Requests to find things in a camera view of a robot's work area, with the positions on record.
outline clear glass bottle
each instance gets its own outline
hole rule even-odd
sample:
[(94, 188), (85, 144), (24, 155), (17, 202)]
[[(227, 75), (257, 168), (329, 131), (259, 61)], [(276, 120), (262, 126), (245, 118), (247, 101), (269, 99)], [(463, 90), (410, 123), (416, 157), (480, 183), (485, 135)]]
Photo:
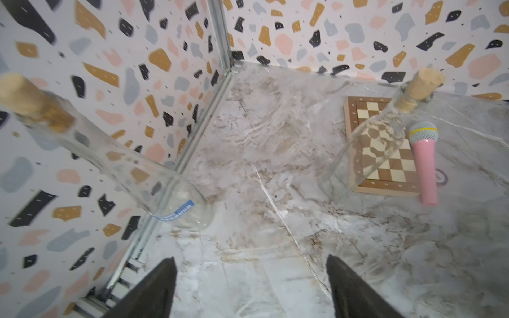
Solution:
[[(319, 188), (333, 202), (338, 203), (400, 148), (405, 139), (405, 127), (414, 118), (414, 110), (431, 101), (433, 93), (420, 100), (408, 95), (409, 83), (399, 87), (380, 114), (370, 117), (351, 133), (327, 175), (319, 181)], [(412, 106), (398, 107), (399, 101)], [(366, 147), (375, 148), (375, 151), (365, 155)]]
[(211, 205), (185, 177), (120, 144), (68, 100), (11, 73), (0, 83), (0, 103), (29, 128), (98, 167), (157, 219), (194, 232), (212, 222)]

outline chessboard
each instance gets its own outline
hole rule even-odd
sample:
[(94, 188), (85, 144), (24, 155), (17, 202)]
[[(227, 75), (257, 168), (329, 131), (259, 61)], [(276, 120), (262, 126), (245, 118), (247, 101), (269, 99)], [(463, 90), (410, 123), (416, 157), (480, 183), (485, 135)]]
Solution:
[[(378, 115), (390, 102), (390, 98), (348, 97), (345, 102), (345, 124), (347, 137), (368, 118)], [(382, 153), (385, 146), (379, 142), (387, 132), (382, 129), (361, 136), (361, 146), (354, 147), (351, 154), (351, 173), (361, 173), (362, 166), (373, 164), (377, 153)], [(364, 180), (355, 192), (414, 197), (420, 194), (415, 161), (407, 138), (401, 147), (385, 161), (374, 173)]]

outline patterned wall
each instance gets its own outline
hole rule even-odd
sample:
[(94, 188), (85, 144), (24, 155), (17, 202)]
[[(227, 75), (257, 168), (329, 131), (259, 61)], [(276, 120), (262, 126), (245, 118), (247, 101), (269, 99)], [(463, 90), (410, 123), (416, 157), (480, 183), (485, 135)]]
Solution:
[[(0, 73), (173, 166), (223, 78), (206, 0), (0, 2)], [(1, 316), (61, 316), (104, 286), (145, 213), (3, 108), (0, 149)]]
[(442, 90), (509, 99), (509, 1), (222, 2), (238, 60), (389, 83), (432, 65)]

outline wooden chessboard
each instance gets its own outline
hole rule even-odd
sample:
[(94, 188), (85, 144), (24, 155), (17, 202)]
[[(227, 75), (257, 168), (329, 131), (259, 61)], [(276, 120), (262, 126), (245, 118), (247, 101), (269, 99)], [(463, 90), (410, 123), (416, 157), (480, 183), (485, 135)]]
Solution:
[[(348, 97), (344, 107), (347, 137), (349, 137), (350, 133), (365, 120), (378, 115), (389, 102), (390, 98)], [(386, 132), (379, 130), (375, 135), (383, 137), (384, 133)], [(356, 153), (352, 154), (352, 174), (362, 170), (362, 166), (354, 167), (354, 158), (361, 158), (366, 154), (371, 157), (376, 156), (378, 152), (376, 149), (376, 139), (379, 138), (370, 139), (370, 137), (368, 137), (368, 141), (362, 143), (362, 148), (357, 148), (355, 150)], [(364, 180), (354, 191), (405, 197), (419, 195), (420, 188), (415, 169), (415, 161), (408, 139), (405, 138), (399, 150)]]

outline bottle label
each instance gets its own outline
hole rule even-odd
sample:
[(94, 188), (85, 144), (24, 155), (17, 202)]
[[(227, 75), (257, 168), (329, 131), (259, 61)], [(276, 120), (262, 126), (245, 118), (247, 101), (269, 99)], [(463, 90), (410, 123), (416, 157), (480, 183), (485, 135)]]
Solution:
[(189, 200), (188, 202), (181, 205), (175, 212), (171, 213), (167, 216), (155, 216), (156, 219), (161, 221), (173, 221), (178, 219), (179, 217), (183, 216), (184, 213), (189, 211), (194, 206), (194, 202), (192, 200)]

